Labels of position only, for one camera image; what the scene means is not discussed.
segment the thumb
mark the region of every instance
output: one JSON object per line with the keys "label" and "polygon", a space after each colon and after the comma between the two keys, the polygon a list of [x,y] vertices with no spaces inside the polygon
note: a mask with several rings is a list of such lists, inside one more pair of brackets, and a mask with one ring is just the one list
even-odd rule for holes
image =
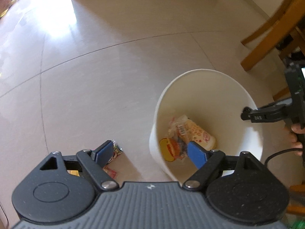
{"label": "thumb", "polygon": [[295,133],[298,133],[298,134],[303,134],[305,133],[305,128],[301,129],[301,126],[300,124],[293,124],[291,126],[291,130]]}

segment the black cable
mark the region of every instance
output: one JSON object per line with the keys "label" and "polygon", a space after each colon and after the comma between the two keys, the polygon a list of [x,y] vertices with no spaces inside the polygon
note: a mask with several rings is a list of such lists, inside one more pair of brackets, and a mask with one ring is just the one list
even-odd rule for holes
{"label": "black cable", "polygon": [[1,205],[1,203],[0,203],[0,207],[1,207],[2,211],[3,211],[3,213],[4,213],[5,218],[6,218],[6,221],[7,221],[7,224],[6,224],[6,227],[5,227],[5,228],[7,229],[7,228],[9,228],[9,225],[10,225],[9,219],[7,218],[7,215],[6,215],[6,213],[4,212],[4,209],[3,209],[2,205]]}
{"label": "black cable", "polygon": [[266,158],[264,165],[265,165],[266,167],[268,167],[268,162],[269,162],[272,158],[274,158],[274,157],[276,157],[276,156],[278,156],[278,155],[281,155],[281,154],[283,154],[283,153],[290,152],[290,151],[303,151],[303,149],[302,149],[302,148],[290,148],[290,149],[278,151],[278,152],[272,154],[271,156],[269,156],[268,158]]}

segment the blue gripper pad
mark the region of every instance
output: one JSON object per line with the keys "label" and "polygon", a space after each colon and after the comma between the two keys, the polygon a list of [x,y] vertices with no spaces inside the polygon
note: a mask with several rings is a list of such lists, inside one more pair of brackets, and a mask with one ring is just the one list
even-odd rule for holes
{"label": "blue gripper pad", "polygon": [[113,152],[113,142],[111,140],[107,140],[101,146],[92,151],[91,158],[103,168],[113,156]]}
{"label": "blue gripper pad", "polygon": [[200,169],[208,160],[209,152],[194,141],[188,143],[188,157]]}

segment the triangular cutout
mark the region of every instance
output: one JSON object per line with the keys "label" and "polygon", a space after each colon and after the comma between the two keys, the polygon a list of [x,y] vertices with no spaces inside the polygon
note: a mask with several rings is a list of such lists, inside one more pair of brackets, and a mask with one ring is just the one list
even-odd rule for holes
{"label": "triangular cutout", "polygon": [[57,169],[56,157],[50,157],[49,160],[40,168],[40,170]]}

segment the tiled floor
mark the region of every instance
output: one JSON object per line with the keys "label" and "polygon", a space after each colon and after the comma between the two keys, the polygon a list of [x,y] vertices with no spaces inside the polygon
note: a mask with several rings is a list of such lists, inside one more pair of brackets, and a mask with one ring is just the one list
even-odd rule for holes
{"label": "tiled floor", "polygon": [[[168,180],[148,137],[158,97],[185,71],[222,71],[258,106],[271,102],[261,79],[272,60],[249,73],[239,65],[249,52],[240,40],[263,21],[243,0],[18,0],[0,21],[0,202],[10,223],[14,187],[54,150],[115,139],[125,180]],[[263,159],[289,147],[282,126],[264,125]],[[270,168],[286,185],[301,180],[294,154]]]}

